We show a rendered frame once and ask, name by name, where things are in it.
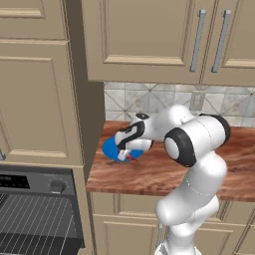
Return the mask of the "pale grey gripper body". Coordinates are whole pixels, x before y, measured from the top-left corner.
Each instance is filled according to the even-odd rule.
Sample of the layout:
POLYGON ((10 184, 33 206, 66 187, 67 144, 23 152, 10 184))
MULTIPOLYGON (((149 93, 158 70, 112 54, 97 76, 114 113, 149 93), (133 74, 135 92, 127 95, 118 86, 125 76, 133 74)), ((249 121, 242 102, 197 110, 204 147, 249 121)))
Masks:
POLYGON ((118 155, 118 159, 120 161, 131 161, 132 157, 130 155, 130 150, 129 149, 121 149, 118 155))

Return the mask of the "blue plate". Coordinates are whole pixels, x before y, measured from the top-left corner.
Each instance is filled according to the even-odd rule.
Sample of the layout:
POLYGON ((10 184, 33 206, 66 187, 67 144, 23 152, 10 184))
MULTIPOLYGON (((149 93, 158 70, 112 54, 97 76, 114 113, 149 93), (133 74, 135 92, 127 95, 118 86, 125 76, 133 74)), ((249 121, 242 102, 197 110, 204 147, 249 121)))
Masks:
MULTIPOLYGON (((110 138, 106 139, 102 145, 102 152, 104 155, 113 160, 113 161, 118 161, 121 162, 119 159, 119 148, 117 147, 115 143, 115 138, 111 136, 110 138)), ((132 149, 128 154, 125 159, 125 162, 130 162, 133 160, 137 160, 141 155, 143 155, 142 150, 137 150, 137 149, 132 149)))

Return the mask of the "dark oven knob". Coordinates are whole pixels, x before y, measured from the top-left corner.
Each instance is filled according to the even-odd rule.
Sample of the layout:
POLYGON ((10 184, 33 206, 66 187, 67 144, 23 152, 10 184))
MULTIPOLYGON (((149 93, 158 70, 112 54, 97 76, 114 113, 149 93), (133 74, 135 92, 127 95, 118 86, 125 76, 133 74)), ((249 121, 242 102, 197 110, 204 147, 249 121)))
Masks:
POLYGON ((50 183, 50 192, 61 194, 66 188, 66 184, 61 180, 52 180, 50 183))

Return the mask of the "dark grey oven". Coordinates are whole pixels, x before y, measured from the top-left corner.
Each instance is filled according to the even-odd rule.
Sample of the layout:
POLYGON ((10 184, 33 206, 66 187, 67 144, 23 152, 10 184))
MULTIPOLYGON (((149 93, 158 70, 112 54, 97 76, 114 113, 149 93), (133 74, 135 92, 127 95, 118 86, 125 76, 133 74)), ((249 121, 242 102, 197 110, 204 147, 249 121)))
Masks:
POLYGON ((85 247, 73 172, 58 167, 0 165, 0 202, 6 194, 49 196, 71 201, 77 238, 70 237, 4 237, 0 233, 0 255, 78 255, 85 247), (50 192, 52 180, 66 184, 61 194, 50 192))

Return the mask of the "wide beige drawer front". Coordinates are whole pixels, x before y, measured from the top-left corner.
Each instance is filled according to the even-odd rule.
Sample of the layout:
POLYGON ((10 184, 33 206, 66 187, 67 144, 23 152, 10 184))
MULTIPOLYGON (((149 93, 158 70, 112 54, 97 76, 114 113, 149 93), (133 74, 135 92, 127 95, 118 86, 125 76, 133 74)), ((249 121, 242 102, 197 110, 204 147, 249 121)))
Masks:
MULTIPOLYGON (((148 215, 155 216, 155 205, 160 196, 120 194, 118 201, 118 213, 127 215, 148 215)), ((219 209, 208 218, 208 221, 223 222, 226 220, 231 203, 226 200, 219 202, 219 209)))

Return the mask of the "narrow beige drawer front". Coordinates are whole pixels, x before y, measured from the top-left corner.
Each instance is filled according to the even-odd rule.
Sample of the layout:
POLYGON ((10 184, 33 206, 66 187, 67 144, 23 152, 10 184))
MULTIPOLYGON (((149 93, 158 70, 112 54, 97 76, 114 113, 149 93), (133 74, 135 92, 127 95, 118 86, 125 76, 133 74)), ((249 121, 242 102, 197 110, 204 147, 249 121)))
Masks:
POLYGON ((92 192, 91 197, 95 214, 115 214, 115 196, 112 193, 92 192))

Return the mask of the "beige base cupboard door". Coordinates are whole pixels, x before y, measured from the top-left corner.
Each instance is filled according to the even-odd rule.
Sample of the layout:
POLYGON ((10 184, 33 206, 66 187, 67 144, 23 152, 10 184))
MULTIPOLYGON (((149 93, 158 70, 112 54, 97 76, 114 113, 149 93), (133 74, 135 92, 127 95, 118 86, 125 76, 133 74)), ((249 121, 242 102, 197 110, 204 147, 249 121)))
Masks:
POLYGON ((202 255, 255 255, 255 225, 205 222, 194 244, 202 255))
POLYGON ((94 215, 97 255, 154 255, 157 221, 94 215))

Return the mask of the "large beige tall-unit door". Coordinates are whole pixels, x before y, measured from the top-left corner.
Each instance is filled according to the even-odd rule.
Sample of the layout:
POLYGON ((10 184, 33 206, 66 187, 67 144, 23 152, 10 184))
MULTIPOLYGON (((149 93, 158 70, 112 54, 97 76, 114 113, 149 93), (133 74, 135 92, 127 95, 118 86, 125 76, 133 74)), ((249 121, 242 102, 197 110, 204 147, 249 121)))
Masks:
POLYGON ((0 41, 0 149, 7 163, 82 163, 66 41, 0 41))

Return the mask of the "small beige tall-unit door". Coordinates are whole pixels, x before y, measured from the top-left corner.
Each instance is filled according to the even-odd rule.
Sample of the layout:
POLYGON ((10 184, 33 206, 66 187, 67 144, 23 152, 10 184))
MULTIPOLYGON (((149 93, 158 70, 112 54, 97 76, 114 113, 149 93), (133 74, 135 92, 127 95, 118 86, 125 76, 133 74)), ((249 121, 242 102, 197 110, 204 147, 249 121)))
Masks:
POLYGON ((63 0, 0 0, 0 38, 65 40, 63 0))

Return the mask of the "beige wall socket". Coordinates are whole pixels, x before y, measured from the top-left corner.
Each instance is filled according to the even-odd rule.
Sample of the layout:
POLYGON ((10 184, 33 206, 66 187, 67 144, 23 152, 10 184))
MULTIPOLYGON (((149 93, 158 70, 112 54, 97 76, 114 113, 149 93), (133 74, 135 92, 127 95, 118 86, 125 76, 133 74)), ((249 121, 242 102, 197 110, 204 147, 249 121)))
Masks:
POLYGON ((201 92, 193 92, 191 95, 189 109, 191 111, 201 111, 203 107, 205 94, 201 92))

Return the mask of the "wide beige wall cupboard door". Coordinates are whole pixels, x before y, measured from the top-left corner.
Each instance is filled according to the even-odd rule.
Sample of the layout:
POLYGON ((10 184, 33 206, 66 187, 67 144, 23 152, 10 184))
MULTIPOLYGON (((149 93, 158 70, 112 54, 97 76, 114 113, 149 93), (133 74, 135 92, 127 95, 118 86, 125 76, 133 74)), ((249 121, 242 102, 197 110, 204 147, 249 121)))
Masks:
POLYGON ((190 72, 199 9, 211 0, 83 0, 91 81, 158 84, 199 82, 205 40, 190 72))

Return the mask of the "narrow beige wall cupboard door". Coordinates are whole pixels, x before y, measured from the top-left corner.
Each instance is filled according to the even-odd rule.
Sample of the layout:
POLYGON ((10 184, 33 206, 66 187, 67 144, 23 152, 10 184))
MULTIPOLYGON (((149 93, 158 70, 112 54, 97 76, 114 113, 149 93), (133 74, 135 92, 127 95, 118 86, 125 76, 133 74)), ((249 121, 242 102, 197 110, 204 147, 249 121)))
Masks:
POLYGON ((201 83, 255 87, 255 0, 217 0, 201 83), (212 73, 224 10, 231 11, 217 73, 212 73))

